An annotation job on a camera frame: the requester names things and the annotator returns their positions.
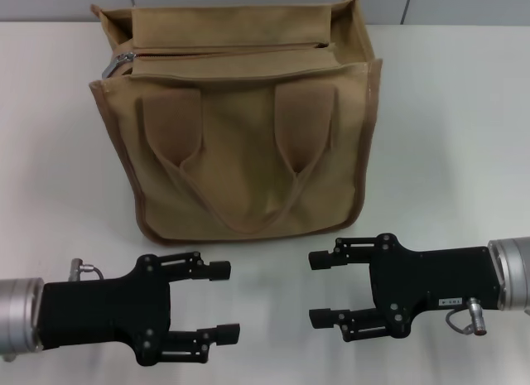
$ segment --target silver cylindrical actuator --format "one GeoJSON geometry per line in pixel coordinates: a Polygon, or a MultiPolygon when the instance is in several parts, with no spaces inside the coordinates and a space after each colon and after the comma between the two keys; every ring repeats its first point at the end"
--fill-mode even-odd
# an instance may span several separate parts
{"type": "Polygon", "coordinates": [[[36,352],[36,321],[44,282],[40,278],[0,280],[0,356],[36,352]]]}
{"type": "Polygon", "coordinates": [[[530,238],[492,240],[488,249],[500,284],[499,309],[530,314],[530,238]]]}

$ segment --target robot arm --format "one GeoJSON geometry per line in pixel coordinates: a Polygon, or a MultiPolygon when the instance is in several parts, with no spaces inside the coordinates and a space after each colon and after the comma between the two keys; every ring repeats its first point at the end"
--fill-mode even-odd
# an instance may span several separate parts
{"type": "Polygon", "coordinates": [[[227,280],[229,262],[206,265],[199,253],[144,255],[126,276],[102,277],[97,268],[75,259],[70,282],[0,281],[0,354],[9,359],[40,349],[118,341],[132,348],[139,364],[152,366],[206,363],[212,343],[238,342],[239,325],[169,331],[169,283],[227,280]],[[81,282],[81,272],[97,272],[100,280],[81,282]]]}
{"type": "Polygon", "coordinates": [[[369,264],[374,309],[310,310],[314,328],[338,325],[346,342],[383,336],[405,338],[426,310],[452,309],[446,317],[462,334],[486,334],[482,310],[526,310],[530,238],[489,242],[488,247],[414,252],[396,236],[338,238],[332,253],[309,254],[311,269],[369,264]],[[458,329],[451,315],[468,310],[471,325],[458,329]]]}

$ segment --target bag flap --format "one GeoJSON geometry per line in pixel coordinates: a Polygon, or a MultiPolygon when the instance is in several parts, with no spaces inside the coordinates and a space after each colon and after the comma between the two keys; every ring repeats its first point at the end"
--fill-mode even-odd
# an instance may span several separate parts
{"type": "Polygon", "coordinates": [[[134,8],[135,48],[329,44],[331,5],[134,8]]]}

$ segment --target zipper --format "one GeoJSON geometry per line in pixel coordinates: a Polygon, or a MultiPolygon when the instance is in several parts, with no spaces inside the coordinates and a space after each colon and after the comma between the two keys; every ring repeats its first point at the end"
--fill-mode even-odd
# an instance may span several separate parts
{"type": "Polygon", "coordinates": [[[115,56],[111,61],[110,64],[105,68],[103,73],[101,74],[102,79],[107,79],[110,77],[114,71],[119,68],[121,65],[128,64],[130,62],[133,62],[136,57],[146,57],[146,56],[153,56],[153,57],[163,57],[163,56],[193,56],[193,55],[199,55],[199,54],[138,54],[136,52],[124,52],[123,54],[120,54],[118,56],[115,56]]]}
{"type": "MultiPolygon", "coordinates": [[[[327,43],[318,43],[317,45],[312,45],[313,48],[326,48],[327,46],[329,46],[329,44],[327,43]]],[[[105,68],[105,70],[103,71],[103,73],[101,74],[101,78],[102,79],[107,79],[108,77],[110,77],[114,71],[119,68],[120,66],[124,65],[124,64],[128,64],[130,62],[133,62],[134,59],[136,57],[149,57],[149,56],[154,56],[154,57],[163,57],[163,56],[201,56],[201,55],[204,55],[204,54],[200,54],[200,53],[194,53],[194,54],[151,54],[151,53],[136,53],[136,52],[132,52],[132,51],[129,51],[129,52],[124,52],[118,56],[115,56],[111,61],[110,61],[110,64],[108,64],[108,66],[105,68]]],[[[219,53],[219,52],[214,52],[214,53],[208,53],[206,55],[234,55],[234,52],[222,52],[222,53],[219,53]]]]}
{"type": "Polygon", "coordinates": [[[136,54],[134,52],[124,52],[123,54],[115,56],[101,74],[101,78],[107,79],[121,65],[133,62],[134,58],[136,58],[136,54]]]}

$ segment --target tan canvas bag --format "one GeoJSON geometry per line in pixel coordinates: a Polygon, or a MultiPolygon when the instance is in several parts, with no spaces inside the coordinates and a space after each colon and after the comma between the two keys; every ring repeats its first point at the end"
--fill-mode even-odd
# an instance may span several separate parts
{"type": "Polygon", "coordinates": [[[90,88],[158,243],[351,225],[378,106],[359,0],[93,7],[113,48],[90,88]]]}

